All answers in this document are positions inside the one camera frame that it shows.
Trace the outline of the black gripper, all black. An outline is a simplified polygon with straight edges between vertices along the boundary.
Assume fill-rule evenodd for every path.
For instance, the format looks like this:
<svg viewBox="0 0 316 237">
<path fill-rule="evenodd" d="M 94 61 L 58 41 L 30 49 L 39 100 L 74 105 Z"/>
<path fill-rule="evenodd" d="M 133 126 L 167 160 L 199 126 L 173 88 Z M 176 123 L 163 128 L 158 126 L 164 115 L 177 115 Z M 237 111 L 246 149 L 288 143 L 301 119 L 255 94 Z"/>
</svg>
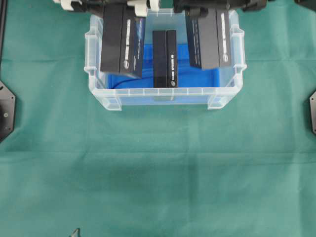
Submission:
<svg viewBox="0 0 316 237">
<path fill-rule="evenodd" d="M 209 9 L 257 11 L 266 7 L 267 0 L 174 0 L 173 10 L 188 12 L 190 18 L 205 17 Z"/>
</svg>

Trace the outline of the black gripper, white-padded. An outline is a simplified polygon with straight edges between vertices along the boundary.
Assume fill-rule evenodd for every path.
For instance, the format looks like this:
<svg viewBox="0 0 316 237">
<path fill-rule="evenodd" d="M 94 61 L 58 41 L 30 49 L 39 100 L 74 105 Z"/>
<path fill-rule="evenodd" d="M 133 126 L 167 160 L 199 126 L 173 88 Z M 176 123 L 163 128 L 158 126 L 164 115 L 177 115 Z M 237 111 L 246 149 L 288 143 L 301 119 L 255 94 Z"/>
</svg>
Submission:
<svg viewBox="0 0 316 237">
<path fill-rule="evenodd" d="M 159 0 L 53 0 L 66 11 L 86 12 L 93 8 L 103 8 L 110 4 L 125 4 L 134 7 L 137 17 L 147 17 L 148 9 L 159 11 Z"/>
</svg>

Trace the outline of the black arm base plate, image-right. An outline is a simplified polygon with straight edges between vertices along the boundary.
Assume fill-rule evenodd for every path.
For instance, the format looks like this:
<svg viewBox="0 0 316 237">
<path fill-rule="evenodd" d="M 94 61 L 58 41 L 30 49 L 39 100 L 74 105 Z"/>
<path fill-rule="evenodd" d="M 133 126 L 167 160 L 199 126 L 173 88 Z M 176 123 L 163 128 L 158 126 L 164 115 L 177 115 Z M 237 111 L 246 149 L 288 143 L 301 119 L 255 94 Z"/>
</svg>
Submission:
<svg viewBox="0 0 316 237">
<path fill-rule="evenodd" d="M 309 100 L 310 100 L 312 133 L 316 135 L 316 91 L 312 93 Z"/>
</svg>

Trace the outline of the black arm base plate, image-left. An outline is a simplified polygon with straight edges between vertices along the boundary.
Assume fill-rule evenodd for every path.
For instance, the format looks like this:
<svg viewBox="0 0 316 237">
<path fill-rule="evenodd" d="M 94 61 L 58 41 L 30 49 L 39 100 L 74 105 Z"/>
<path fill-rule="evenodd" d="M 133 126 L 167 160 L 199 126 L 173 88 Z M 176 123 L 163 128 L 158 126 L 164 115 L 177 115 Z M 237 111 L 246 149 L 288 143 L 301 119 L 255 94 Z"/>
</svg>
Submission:
<svg viewBox="0 0 316 237">
<path fill-rule="evenodd" d="M 0 82 L 0 141 L 14 130 L 15 95 Z"/>
</svg>

